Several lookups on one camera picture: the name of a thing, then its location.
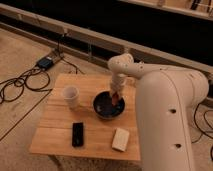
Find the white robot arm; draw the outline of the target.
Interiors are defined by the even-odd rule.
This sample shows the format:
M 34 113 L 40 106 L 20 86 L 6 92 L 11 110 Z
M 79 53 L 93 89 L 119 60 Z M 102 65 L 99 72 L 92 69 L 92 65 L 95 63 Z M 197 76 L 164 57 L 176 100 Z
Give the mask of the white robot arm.
M 136 82 L 135 111 L 142 171 L 196 171 L 187 109 L 208 94 L 206 76 L 194 69 L 136 63 L 125 53 L 108 61 L 110 93 L 120 95 L 125 78 Z

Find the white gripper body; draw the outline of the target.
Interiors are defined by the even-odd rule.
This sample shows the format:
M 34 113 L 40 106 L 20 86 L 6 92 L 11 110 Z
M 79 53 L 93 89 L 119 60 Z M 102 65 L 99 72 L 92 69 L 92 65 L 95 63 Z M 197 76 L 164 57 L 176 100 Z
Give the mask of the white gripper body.
M 110 95 L 117 94 L 119 98 L 122 98 L 125 84 L 126 76 L 124 74 L 113 74 L 110 81 Z

